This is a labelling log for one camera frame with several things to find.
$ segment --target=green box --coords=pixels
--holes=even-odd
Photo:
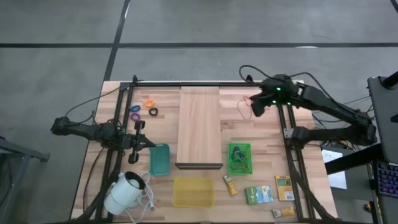
[[[248,143],[230,143],[228,146],[228,171],[231,175],[253,174],[251,147]]]
[[[245,189],[246,198],[249,205],[255,205],[258,203],[273,202],[271,186],[263,185],[258,187],[248,187]]]

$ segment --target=teal container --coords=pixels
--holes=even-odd
[[[230,143],[228,146],[228,171],[231,175],[253,174],[251,147],[248,143]]]
[[[149,173],[154,176],[168,175],[170,173],[170,148],[168,144],[156,144],[149,148],[150,169]]]

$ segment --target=gray floor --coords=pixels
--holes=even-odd
[[[123,2],[0,1],[0,43],[112,43]],[[389,0],[132,0],[121,42],[398,42],[397,21]],[[0,135],[51,153],[47,164],[29,167],[15,223],[68,218],[87,141],[54,136],[50,127],[98,96],[110,52],[0,48]],[[251,64],[269,74],[311,72],[346,102],[368,94],[368,77],[398,70],[397,58],[398,48],[119,49],[111,80],[238,80],[239,66]],[[85,119],[95,106],[70,117]],[[352,106],[366,110],[370,101]],[[342,219],[371,222],[365,202],[335,202]]]

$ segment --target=wooden workbench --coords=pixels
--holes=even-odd
[[[104,82],[101,94],[105,94],[119,86],[120,82]],[[280,202],[277,196],[275,175],[289,175],[285,146],[282,139],[280,121],[275,106],[267,108],[259,118],[254,115],[245,120],[237,110],[237,103],[243,95],[251,96],[259,93],[256,87],[220,87],[221,106],[221,143],[223,164],[221,170],[180,170],[174,166],[178,139],[178,114],[180,110],[179,87],[142,87],[134,88],[132,105],[141,105],[141,119],[146,121],[143,133],[154,143],[167,143],[171,153],[171,173],[163,177],[151,177],[149,185],[154,191],[155,211],[146,211],[143,222],[273,222],[271,210],[294,206],[294,202]],[[96,122],[102,123],[113,118],[118,91],[100,98],[96,114]],[[155,117],[148,114],[144,101],[152,98],[156,102],[159,114]],[[121,113],[124,113],[124,97]],[[245,102],[239,104],[243,115],[248,117],[250,109]],[[306,109],[294,109],[297,126],[313,128],[312,114]],[[127,131],[135,133],[134,124],[129,120]],[[251,144],[253,155],[253,175],[233,176],[239,193],[230,197],[223,176],[228,174],[226,151],[229,142],[248,142]],[[72,218],[82,213],[83,190],[93,161],[101,147],[97,142],[90,142],[86,152],[85,162],[80,177],[80,183],[73,206]],[[139,162],[130,165],[128,156],[123,158],[122,171],[131,170],[141,173],[149,170],[149,150],[143,149]],[[89,204],[98,193],[101,185],[106,153],[100,159],[91,176],[87,190]],[[331,194],[328,177],[321,151],[317,146],[307,146],[303,150],[308,181],[312,192],[330,214],[337,217],[335,203]],[[212,178],[215,181],[215,207],[213,208],[178,208],[172,205],[174,178],[178,176],[195,176]],[[257,185],[271,185],[274,201],[260,205],[247,205],[244,189]],[[301,192],[301,202],[304,216],[307,217],[305,199]],[[133,218],[138,220],[141,209],[132,212]],[[297,217],[278,218],[278,222],[294,222]],[[129,222],[127,213],[114,217],[115,222]]]

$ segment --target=yellow plastic container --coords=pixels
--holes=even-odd
[[[214,204],[213,179],[177,177],[174,180],[173,206],[210,208]]]

